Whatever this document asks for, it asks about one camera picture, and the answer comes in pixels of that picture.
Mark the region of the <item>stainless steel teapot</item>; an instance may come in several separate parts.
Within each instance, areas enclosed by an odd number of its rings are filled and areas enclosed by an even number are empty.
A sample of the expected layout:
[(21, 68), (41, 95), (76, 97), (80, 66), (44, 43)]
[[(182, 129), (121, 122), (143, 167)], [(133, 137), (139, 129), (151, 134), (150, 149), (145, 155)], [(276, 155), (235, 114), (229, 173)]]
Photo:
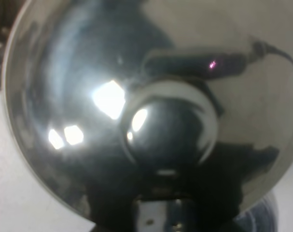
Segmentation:
[(109, 232), (240, 232), (293, 162), (293, 0), (28, 0), (2, 69), (14, 141)]

